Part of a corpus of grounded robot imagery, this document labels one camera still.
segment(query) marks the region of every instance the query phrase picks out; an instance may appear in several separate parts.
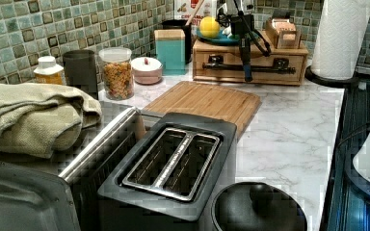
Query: white marble countertop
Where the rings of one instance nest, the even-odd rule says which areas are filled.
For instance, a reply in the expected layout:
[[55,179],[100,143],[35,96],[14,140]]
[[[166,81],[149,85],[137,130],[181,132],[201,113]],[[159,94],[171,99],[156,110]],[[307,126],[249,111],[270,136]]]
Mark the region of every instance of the white marble countertop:
[[[178,82],[193,81],[188,68],[156,85],[135,84],[132,98],[113,102],[142,109]],[[285,191],[304,210],[308,230],[319,230],[344,90],[306,79],[300,87],[211,84],[255,93],[262,102],[238,141],[235,181],[260,181]],[[99,99],[110,101],[104,90]]]

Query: paper towel roll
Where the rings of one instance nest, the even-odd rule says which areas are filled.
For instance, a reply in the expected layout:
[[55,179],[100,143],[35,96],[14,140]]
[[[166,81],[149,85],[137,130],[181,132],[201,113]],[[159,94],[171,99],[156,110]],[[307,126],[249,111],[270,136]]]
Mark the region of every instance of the paper towel roll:
[[353,77],[370,16],[370,0],[325,0],[311,71],[320,77]]

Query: bamboo cutting board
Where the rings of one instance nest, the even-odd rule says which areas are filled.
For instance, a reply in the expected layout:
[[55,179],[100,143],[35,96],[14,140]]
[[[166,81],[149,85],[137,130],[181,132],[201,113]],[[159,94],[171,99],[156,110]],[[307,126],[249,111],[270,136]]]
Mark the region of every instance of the bamboo cutting board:
[[223,119],[236,124],[239,139],[259,105],[260,97],[253,93],[183,81],[149,103],[144,110]]

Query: bowl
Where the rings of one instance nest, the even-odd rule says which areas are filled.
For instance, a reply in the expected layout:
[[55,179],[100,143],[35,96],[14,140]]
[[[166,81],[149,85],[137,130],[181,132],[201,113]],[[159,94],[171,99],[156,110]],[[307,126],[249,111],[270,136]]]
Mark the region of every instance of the bowl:
[[152,85],[161,81],[163,66],[161,62],[149,57],[131,61],[134,81],[142,85]]

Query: wooden crate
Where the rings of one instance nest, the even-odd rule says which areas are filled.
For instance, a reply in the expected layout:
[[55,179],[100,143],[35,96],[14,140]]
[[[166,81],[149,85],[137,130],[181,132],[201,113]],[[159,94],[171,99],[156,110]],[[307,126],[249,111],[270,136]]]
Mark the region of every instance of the wooden crate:
[[272,26],[272,19],[266,21],[265,32],[276,49],[299,49],[300,31],[280,31]]
[[[294,67],[294,74],[276,74],[265,72],[253,72],[253,84],[275,84],[300,86],[304,79],[308,51],[302,43],[299,49],[276,49],[271,44],[272,54],[264,57],[257,47],[251,46],[251,65],[272,66],[274,59],[283,58],[289,60],[289,66]],[[224,64],[241,64],[238,46],[220,46],[207,43],[198,39],[193,47],[193,79],[201,81],[218,82],[245,82],[245,73],[239,70],[213,70],[203,68],[210,55],[221,55],[224,57]]]

